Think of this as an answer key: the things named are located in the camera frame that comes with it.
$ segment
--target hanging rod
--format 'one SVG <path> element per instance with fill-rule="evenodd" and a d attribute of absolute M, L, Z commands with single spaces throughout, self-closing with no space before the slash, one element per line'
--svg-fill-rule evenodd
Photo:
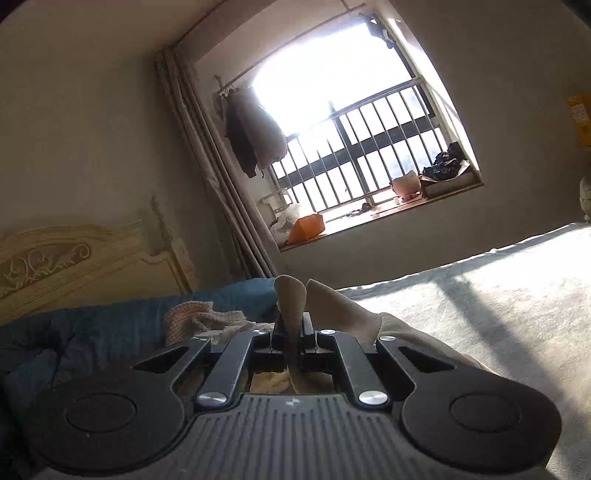
<path fill-rule="evenodd" d="M 298 40 L 299 38 L 303 37 L 304 35 L 307 35 L 308 33 L 310 33 L 313 30 L 316 30 L 317 28 L 320 27 L 324 27 L 327 23 L 332 22 L 333 20 L 336 20 L 337 18 L 343 17 L 347 14 L 350 14 L 351 12 L 354 12 L 356 10 L 361 10 L 363 7 L 366 7 L 366 4 L 359 4 L 356 7 L 351 7 L 348 8 L 345 12 L 339 13 L 338 15 L 335 15 L 334 17 L 330 17 L 328 20 L 323 21 L 322 23 L 319 23 L 318 25 L 316 25 L 315 27 L 309 28 L 308 30 L 306 30 L 303 33 L 300 33 L 298 36 L 292 38 L 291 40 L 285 42 L 283 45 L 281 45 L 280 47 L 277 47 L 275 50 L 273 50 L 272 52 L 268 53 L 267 55 L 265 55 L 263 58 L 261 58 L 260 60 L 256 61 L 255 63 L 253 63 L 251 66 L 249 66 L 246 70 L 240 72 L 238 75 L 236 75 L 232 80 L 230 80 L 229 82 L 227 82 L 225 85 L 223 85 L 222 87 L 220 87 L 220 89 L 217 91 L 218 94 L 222 93 L 224 90 L 226 90 L 229 86 L 233 85 L 235 81 L 237 81 L 238 79 L 240 79 L 241 77 L 243 77 L 244 75 L 246 75 L 248 72 L 250 72 L 253 68 L 259 66 L 261 63 L 263 63 L 266 59 L 268 59 L 269 57 L 271 57 L 272 55 L 274 55 L 275 53 L 277 53 L 278 51 L 280 51 L 282 48 L 288 46 L 290 43 L 295 42 L 296 40 Z"/>

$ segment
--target silver screw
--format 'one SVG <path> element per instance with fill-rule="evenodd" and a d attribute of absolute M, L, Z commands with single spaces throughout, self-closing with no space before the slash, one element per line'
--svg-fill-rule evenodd
<path fill-rule="evenodd" d="M 220 392 L 206 392 L 197 397 L 197 401 L 203 407 L 219 407 L 228 401 L 228 397 Z"/>
<path fill-rule="evenodd" d="M 366 405 L 381 405 L 388 401 L 388 395 L 380 390 L 367 390 L 359 394 L 359 401 Z"/>

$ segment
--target white plastic bag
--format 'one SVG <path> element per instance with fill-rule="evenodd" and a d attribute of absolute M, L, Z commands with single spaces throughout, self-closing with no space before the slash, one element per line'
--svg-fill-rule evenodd
<path fill-rule="evenodd" d="M 283 210 L 277 218 L 277 223 L 271 225 L 271 235 L 278 247 L 283 247 L 290 237 L 291 229 L 301 215 L 301 205 L 293 203 Z"/>

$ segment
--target window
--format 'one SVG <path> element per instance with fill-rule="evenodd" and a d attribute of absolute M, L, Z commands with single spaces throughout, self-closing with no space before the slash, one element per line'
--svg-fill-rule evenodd
<path fill-rule="evenodd" d="M 253 82 L 287 136 L 277 186 L 325 221 L 391 200 L 393 178 L 420 174 L 447 148 L 424 85 L 363 19 L 281 50 Z"/>

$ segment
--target bed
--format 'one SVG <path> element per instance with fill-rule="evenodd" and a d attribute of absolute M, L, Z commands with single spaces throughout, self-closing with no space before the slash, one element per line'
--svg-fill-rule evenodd
<path fill-rule="evenodd" d="M 591 226 L 341 290 L 548 395 L 563 430 L 548 468 L 591 478 Z"/>
<path fill-rule="evenodd" d="M 31 475 L 20 425 L 47 387 L 165 343 L 164 315 L 189 300 L 273 322 L 273 280 L 200 291 L 182 239 L 152 199 L 160 238 L 134 222 L 33 229 L 0 240 L 0 478 Z"/>

